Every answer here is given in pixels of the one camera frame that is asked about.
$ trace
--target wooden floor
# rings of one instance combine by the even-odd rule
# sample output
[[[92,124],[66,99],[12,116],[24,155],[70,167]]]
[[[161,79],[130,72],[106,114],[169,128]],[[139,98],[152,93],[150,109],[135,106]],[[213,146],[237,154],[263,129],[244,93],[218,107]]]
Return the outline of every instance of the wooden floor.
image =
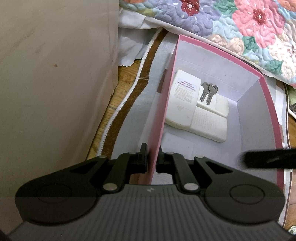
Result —
[[[127,92],[132,87],[140,66],[140,62],[141,60],[136,60],[134,64],[130,67],[121,66],[118,68],[118,79],[119,79],[118,85],[114,90],[113,97],[110,100],[108,108],[103,116],[103,119],[94,137],[94,140],[92,142],[91,148],[87,156],[87,160],[94,158],[96,156],[103,131],[109,119],[115,112],[116,108],[119,106],[121,101],[126,96]],[[289,139],[290,139],[291,147],[296,148],[296,121],[290,115],[288,117],[288,126],[289,126]],[[288,229],[292,225],[296,225],[296,171],[295,170],[293,172],[293,176],[294,177],[293,177],[291,194],[290,194],[290,202],[289,202],[291,203],[291,205],[288,207],[288,216],[287,216],[286,225],[285,225],[286,229]]]

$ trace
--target key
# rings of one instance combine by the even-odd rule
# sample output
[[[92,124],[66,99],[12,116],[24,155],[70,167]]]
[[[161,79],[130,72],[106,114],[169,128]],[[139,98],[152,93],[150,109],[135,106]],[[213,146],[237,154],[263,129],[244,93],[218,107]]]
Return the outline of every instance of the key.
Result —
[[[209,95],[207,96],[206,104],[209,105],[211,103],[212,97],[217,93],[218,87],[216,85],[210,84],[209,86]]]
[[[209,93],[209,84],[207,82],[204,82],[202,84],[202,87],[204,88],[204,91],[202,92],[202,96],[200,97],[200,101],[203,102],[205,100],[206,95]]]

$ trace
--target pink box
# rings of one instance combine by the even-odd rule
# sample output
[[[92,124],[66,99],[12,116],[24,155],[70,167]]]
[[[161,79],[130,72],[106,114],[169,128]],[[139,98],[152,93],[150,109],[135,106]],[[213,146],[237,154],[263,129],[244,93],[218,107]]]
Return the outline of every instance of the pink box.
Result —
[[[230,100],[225,142],[217,143],[168,126],[164,130],[170,87],[173,75],[179,69],[200,78],[202,82],[217,85],[218,93]],[[263,75],[236,57],[183,35],[179,36],[163,82],[148,142],[149,168],[146,174],[140,175],[139,184],[151,183],[159,146],[161,141],[168,141],[167,135],[186,136],[194,146],[191,159],[198,152],[277,183],[283,189],[282,170],[244,170],[239,162],[240,154],[248,150],[282,148],[276,110]]]

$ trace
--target purple flower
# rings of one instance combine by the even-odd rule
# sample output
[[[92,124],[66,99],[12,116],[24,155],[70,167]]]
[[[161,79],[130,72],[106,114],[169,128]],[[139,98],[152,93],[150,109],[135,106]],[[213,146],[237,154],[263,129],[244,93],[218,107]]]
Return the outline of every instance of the purple flower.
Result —
[[[189,16],[184,12],[180,0],[148,0],[162,11],[156,19],[170,23],[199,36],[209,36],[213,32],[213,21],[218,20],[221,12],[214,7],[216,0],[200,0],[199,12]]]

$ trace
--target quilted fabric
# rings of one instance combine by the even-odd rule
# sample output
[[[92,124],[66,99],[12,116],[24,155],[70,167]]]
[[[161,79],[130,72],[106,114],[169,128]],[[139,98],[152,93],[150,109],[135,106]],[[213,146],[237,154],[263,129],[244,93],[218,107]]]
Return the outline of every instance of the quilted fabric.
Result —
[[[296,88],[296,0],[120,0],[204,37]]]

